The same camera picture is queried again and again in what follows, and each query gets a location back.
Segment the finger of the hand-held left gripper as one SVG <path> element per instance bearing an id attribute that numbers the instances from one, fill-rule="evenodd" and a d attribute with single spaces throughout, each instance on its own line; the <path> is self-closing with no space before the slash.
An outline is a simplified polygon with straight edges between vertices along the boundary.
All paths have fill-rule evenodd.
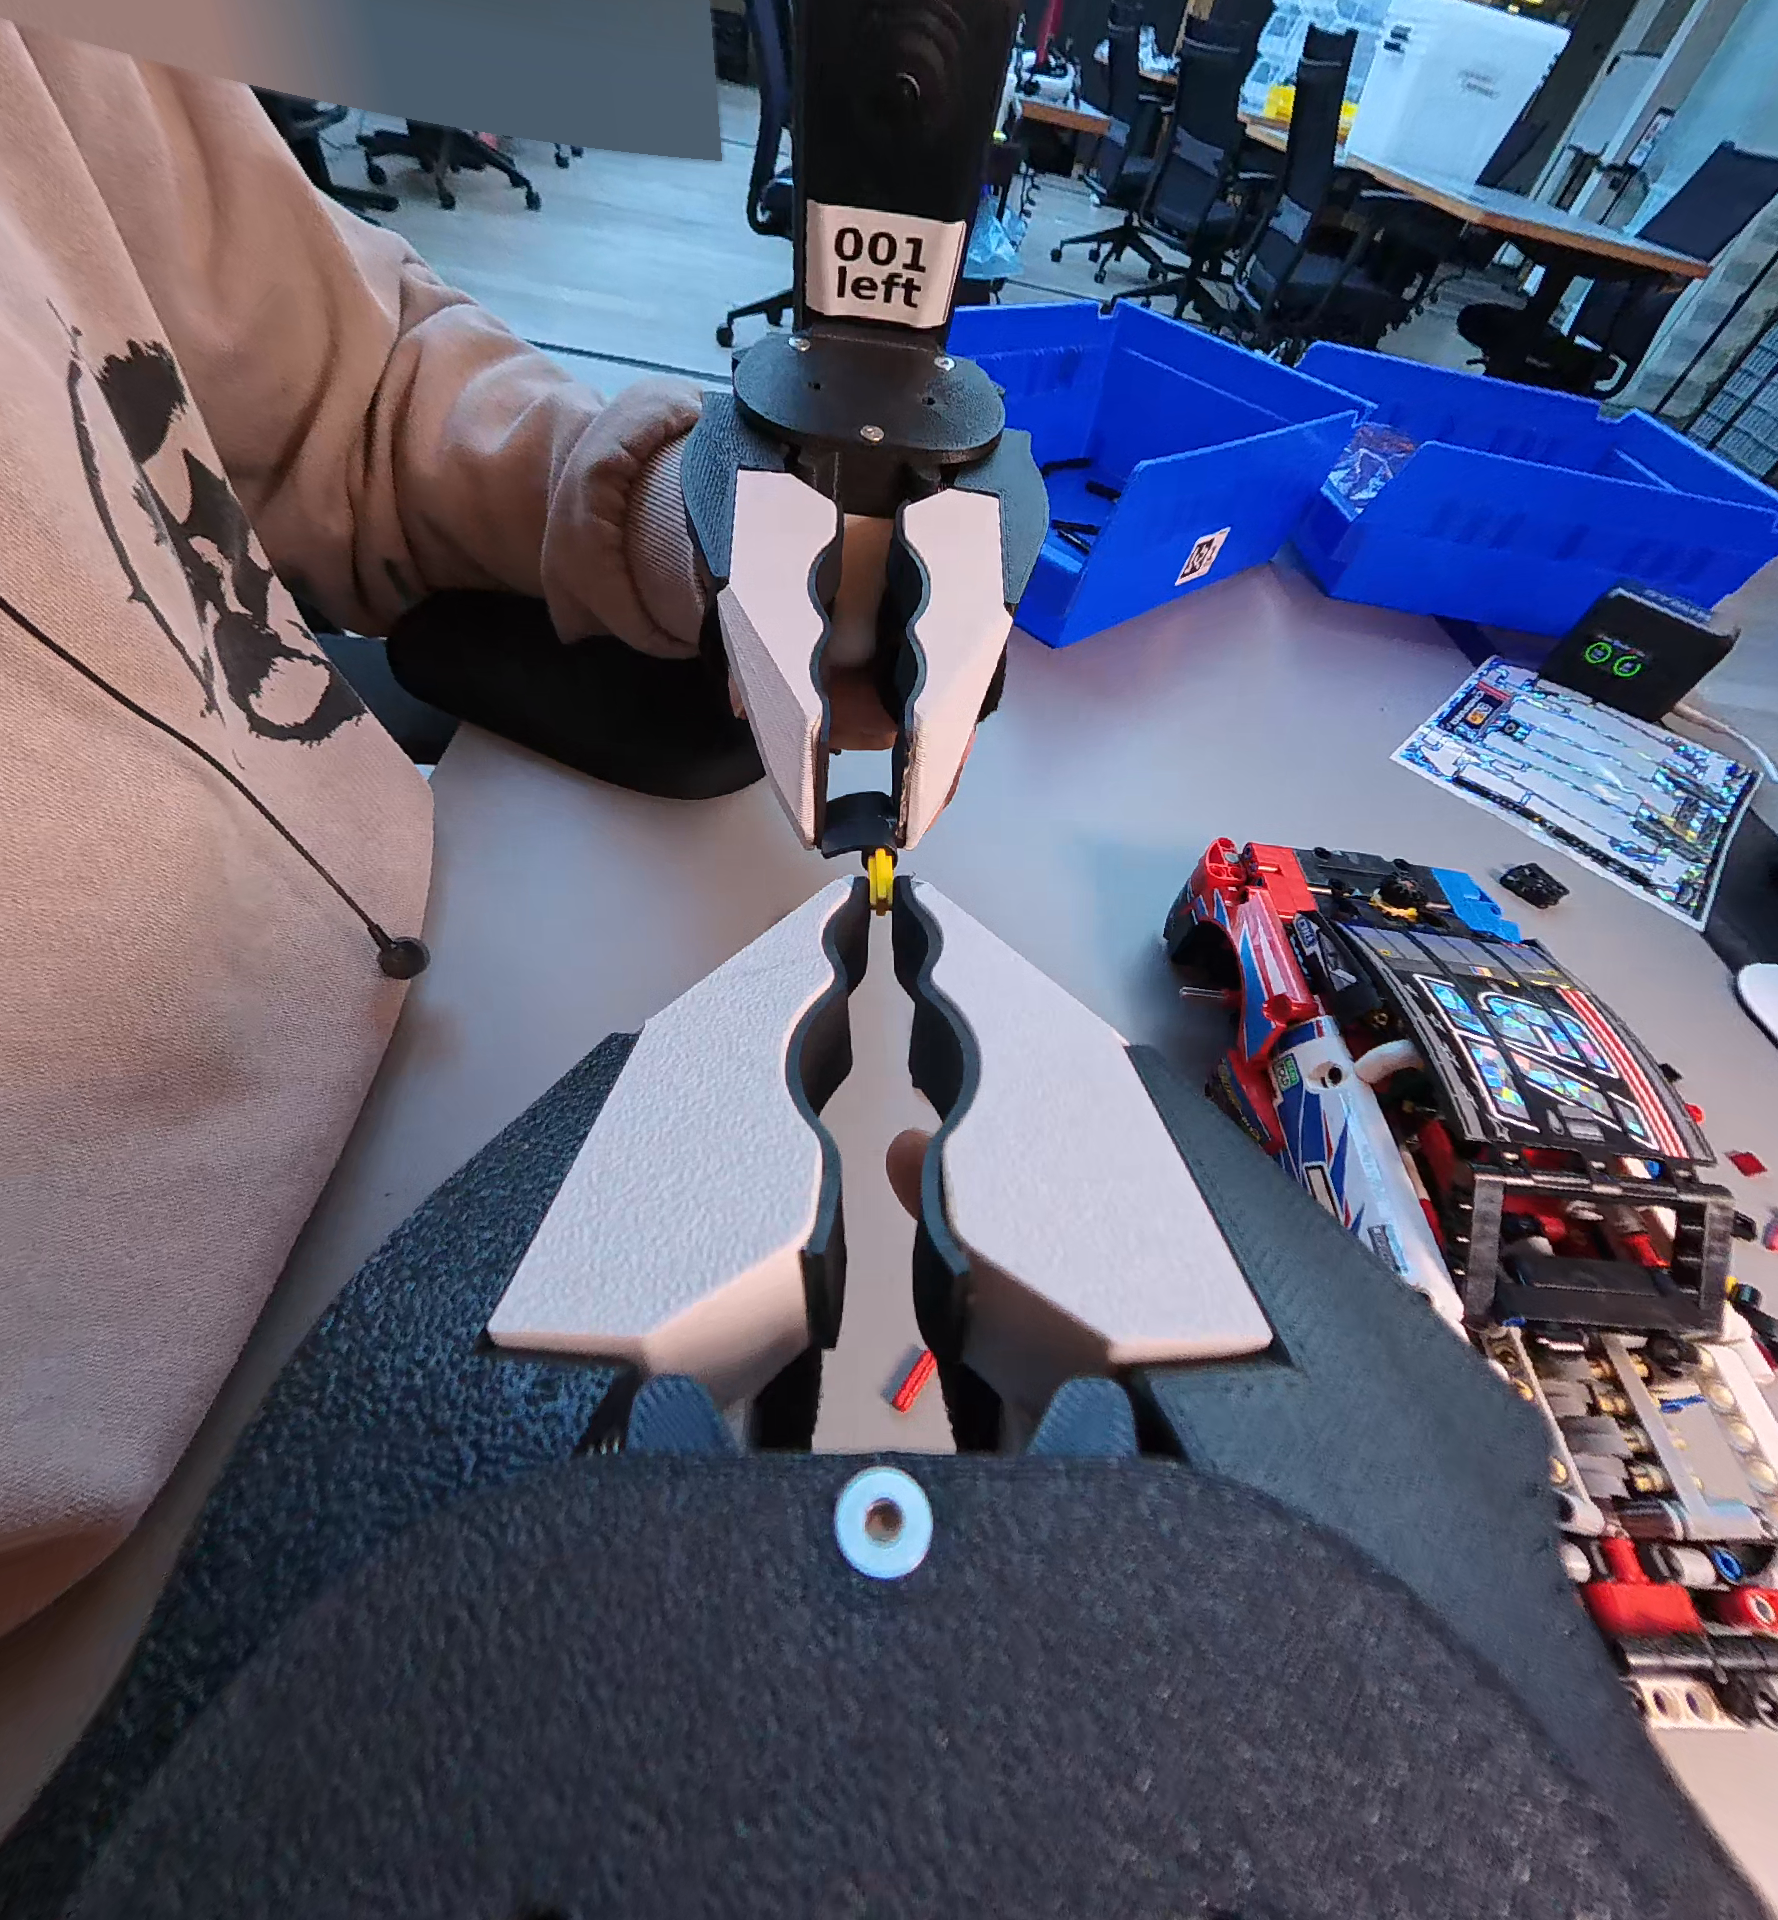
<path id="1" fill-rule="evenodd" d="M 999 502 L 951 488 L 897 521 L 897 842 L 911 850 L 946 808 L 998 679 L 1004 603 Z"/>
<path id="2" fill-rule="evenodd" d="M 829 638 L 819 569 L 842 557 L 835 504 L 789 472 L 735 478 L 718 635 L 761 766 L 804 848 L 821 850 L 827 803 L 827 700 L 819 657 Z"/>

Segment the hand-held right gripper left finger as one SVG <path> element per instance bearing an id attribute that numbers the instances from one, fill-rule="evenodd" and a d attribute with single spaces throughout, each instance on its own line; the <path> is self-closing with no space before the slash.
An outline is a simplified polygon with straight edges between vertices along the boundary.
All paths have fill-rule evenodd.
<path id="1" fill-rule="evenodd" d="M 753 1449 L 809 1449 L 846 1309 L 843 1161 L 872 928 L 825 886 L 637 1034 L 487 1320 L 504 1356 L 686 1378 Z"/>

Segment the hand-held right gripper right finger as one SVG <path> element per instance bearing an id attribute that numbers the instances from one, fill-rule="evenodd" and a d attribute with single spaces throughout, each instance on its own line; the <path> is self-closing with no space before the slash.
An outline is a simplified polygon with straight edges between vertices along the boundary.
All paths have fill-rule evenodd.
<path id="1" fill-rule="evenodd" d="M 958 1449 L 1068 1379 L 1258 1356 L 1270 1323 L 1129 1044 L 929 882 L 899 877 L 908 1072 L 932 1110 L 911 1255 Z"/>

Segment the lego race car model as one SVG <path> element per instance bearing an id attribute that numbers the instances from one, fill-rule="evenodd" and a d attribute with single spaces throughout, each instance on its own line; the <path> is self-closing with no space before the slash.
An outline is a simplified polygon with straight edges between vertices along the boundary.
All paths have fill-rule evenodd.
<path id="1" fill-rule="evenodd" d="M 1462 873 L 1223 837 L 1160 940 L 1213 1098 L 1535 1417 L 1646 1723 L 1778 1730 L 1778 1320 L 1674 1072 Z"/>

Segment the person's left hand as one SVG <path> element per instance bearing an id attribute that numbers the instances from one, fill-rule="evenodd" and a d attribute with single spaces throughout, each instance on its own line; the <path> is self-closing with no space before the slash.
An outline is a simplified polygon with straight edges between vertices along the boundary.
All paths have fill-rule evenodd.
<path id="1" fill-rule="evenodd" d="M 825 674 L 827 752 L 889 752 L 899 739 L 897 714 L 889 711 L 877 687 L 875 666 L 839 665 Z"/>

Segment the small clear plastic bag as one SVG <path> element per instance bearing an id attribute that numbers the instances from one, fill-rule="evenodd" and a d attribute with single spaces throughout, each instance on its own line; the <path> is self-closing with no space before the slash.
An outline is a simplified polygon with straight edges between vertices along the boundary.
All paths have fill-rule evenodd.
<path id="1" fill-rule="evenodd" d="M 1324 478 L 1324 495 L 1349 514 L 1366 508 L 1419 452 L 1403 431 L 1377 421 L 1355 427 Z"/>

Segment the white storage crate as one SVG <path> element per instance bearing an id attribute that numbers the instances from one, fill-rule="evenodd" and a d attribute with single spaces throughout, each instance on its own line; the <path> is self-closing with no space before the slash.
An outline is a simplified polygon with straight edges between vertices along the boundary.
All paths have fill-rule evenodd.
<path id="1" fill-rule="evenodd" d="M 1561 52 L 1565 27 L 1467 3 L 1393 3 L 1344 157 L 1474 182 Z"/>

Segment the plain blue bin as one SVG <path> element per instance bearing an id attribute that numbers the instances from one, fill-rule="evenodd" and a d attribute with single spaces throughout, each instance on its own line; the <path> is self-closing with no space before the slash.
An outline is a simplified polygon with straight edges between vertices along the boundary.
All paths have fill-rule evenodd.
<path id="1" fill-rule="evenodd" d="M 1644 415 L 1333 345 L 1301 372 L 1408 445 L 1292 533 L 1333 599 L 1559 638 L 1619 584 L 1709 610 L 1778 557 L 1776 491 Z"/>

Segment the long wooden desk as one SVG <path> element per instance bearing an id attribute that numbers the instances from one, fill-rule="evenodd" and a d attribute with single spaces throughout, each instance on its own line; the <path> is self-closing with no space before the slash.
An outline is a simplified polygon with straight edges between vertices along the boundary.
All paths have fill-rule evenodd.
<path id="1" fill-rule="evenodd" d="M 1278 192 L 1285 189 L 1291 172 L 1287 162 L 1298 154 L 1294 128 L 1291 124 L 1274 124 L 1265 117 L 1251 115 L 1241 115 L 1241 126 L 1248 137 L 1260 140 L 1261 145 L 1283 157 Z M 1540 350 L 1535 343 L 1541 343 L 1544 337 L 1552 339 L 1548 327 L 1551 317 L 1575 280 L 1639 283 L 1643 287 L 1658 287 L 1662 293 L 1680 293 L 1712 274 L 1708 260 L 1695 258 L 1689 253 L 1670 251 L 1639 234 L 1604 228 L 1601 224 L 1586 221 L 1571 212 L 1541 206 L 1522 195 L 1437 174 L 1405 174 L 1394 167 L 1351 157 L 1345 152 L 1344 142 L 1331 142 L 1331 145 L 1333 152 L 1321 143 L 1314 152 L 1321 152 L 1327 169 L 1324 176 L 1331 185 L 1338 174 L 1355 179 L 1355 194 L 1349 202 L 1351 207 L 1377 204 L 1394 206 L 1396 212 L 1430 210 L 1430 214 L 1454 224 L 1454 228 L 1477 228 L 1501 238 L 1534 267 L 1541 269 L 1541 280 L 1522 310 L 1522 329 L 1525 329 L 1525 333 L 1519 330 L 1511 337 L 1514 345 L 1506 345 L 1504 350 L 1485 364 L 1485 372 L 1493 378 L 1504 378 L 1519 385 L 1534 384 L 1529 380 L 1529 361 L 1534 350 Z M 1359 181 L 1372 182 L 1377 194 L 1362 192 L 1358 185 Z M 1285 267 L 1278 281 L 1268 283 L 1261 304 L 1242 291 L 1242 276 L 1251 264 L 1256 249 L 1261 244 L 1261 232 L 1263 229 L 1258 228 L 1248 253 L 1242 253 L 1237 264 L 1235 278 L 1235 322 L 1248 327 L 1249 343 L 1258 349 L 1271 346 L 1278 341 L 1271 312 L 1275 297 L 1285 293 L 1292 276 L 1292 267 Z M 1294 322 L 1303 333 L 1292 334 L 1292 341 L 1303 341 L 1305 345 L 1312 343 L 1314 327 L 1319 318 L 1327 315 L 1324 304 L 1342 291 L 1342 283 L 1355 269 L 1355 260 L 1366 249 L 1367 238 L 1370 229 L 1366 225 L 1355 232 L 1351 253 L 1335 270 L 1335 280 L 1324 285 L 1322 299 Z"/>

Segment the shiny sticker sheet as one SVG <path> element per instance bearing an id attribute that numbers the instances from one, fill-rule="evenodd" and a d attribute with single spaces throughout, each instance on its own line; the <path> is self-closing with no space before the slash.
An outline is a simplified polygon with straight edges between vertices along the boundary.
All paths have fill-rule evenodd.
<path id="1" fill-rule="evenodd" d="M 1705 928 L 1762 776 L 1532 668 L 1485 660 L 1394 763 Z"/>

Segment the black device with green lights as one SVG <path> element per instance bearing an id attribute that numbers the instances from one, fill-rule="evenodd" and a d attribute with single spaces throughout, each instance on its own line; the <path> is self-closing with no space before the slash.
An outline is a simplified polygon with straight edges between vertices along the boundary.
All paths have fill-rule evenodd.
<path id="1" fill-rule="evenodd" d="M 1601 707 L 1660 724 L 1735 648 L 1709 610 L 1626 583 L 1605 590 L 1535 674 Z"/>

